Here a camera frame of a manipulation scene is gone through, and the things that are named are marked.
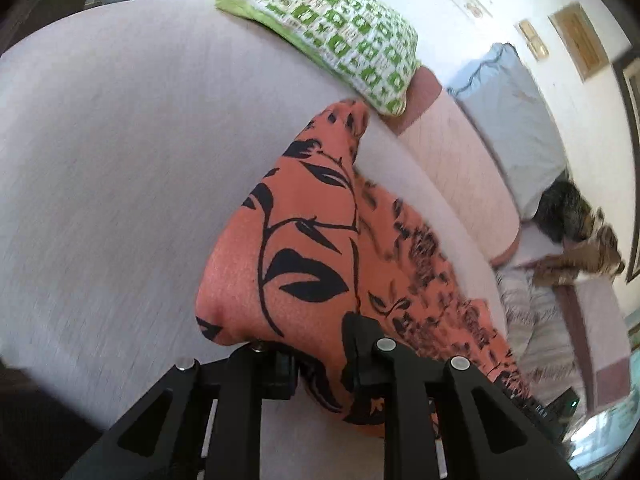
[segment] orange fabric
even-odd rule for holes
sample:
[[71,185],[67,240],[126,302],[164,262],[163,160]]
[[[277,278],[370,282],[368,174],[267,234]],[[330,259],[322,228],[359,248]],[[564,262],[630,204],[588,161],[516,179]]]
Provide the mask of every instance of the orange fabric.
[[205,336],[297,349],[309,359],[311,393],[356,424],[380,423],[382,403],[355,406],[340,381],[347,312],[379,320],[421,356],[464,355],[490,380],[528,395],[486,302],[462,295],[432,229],[354,170],[367,120],[361,102],[329,106],[232,216],[196,300]]

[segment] silver rivet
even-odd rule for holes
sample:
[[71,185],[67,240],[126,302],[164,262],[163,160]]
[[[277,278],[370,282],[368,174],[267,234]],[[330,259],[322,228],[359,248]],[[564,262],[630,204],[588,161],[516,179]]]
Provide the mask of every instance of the silver rivet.
[[388,337],[376,341],[376,346],[383,352],[391,352],[396,347],[396,342]]
[[185,372],[193,368],[196,361],[193,357],[178,357],[175,361],[175,367],[181,372]]
[[456,370],[467,370],[470,367],[469,359],[462,357],[462,355],[456,355],[451,360],[451,366]]
[[264,341],[254,341],[251,343],[251,350],[254,352],[266,352],[267,345],[265,345]]

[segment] triangular cutout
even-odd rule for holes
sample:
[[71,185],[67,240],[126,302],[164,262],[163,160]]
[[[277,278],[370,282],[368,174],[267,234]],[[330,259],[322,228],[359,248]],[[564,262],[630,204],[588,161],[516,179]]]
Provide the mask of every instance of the triangular cutout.
[[118,446],[141,456],[152,456],[172,398],[170,390],[162,392],[122,434],[118,439]]
[[492,452],[500,454],[526,444],[527,437],[524,433],[507,418],[486,391],[474,388],[471,394]]

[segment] white wall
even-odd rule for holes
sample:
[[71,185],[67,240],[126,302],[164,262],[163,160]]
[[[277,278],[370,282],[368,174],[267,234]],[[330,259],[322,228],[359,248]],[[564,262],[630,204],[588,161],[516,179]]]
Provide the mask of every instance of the white wall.
[[[578,1],[590,17],[610,60],[629,47],[616,20],[600,0],[480,0],[494,19],[472,22],[450,0],[382,0],[418,31],[418,57],[444,84],[495,41],[516,46],[548,102],[564,141],[574,179],[593,206],[601,206],[628,260],[634,225],[635,177],[631,138],[612,68],[582,83],[548,16]],[[536,62],[514,25],[528,19],[550,57]],[[614,284],[622,310],[640,307],[640,278]]]

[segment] picture frame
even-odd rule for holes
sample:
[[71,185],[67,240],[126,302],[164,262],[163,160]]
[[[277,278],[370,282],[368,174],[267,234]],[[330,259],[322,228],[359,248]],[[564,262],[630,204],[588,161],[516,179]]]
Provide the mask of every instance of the picture frame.
[[613,70],[625,103],[626,118],[631,132],[631,144],[634,152],[636,172],[636,218],[631,254],[626,271],[626,282],[640,274],[640,48],[632,47],[613,63]]
[[567,5],[549,19],[574,60],[583,82],[609,65],[602,42],[580,3]]

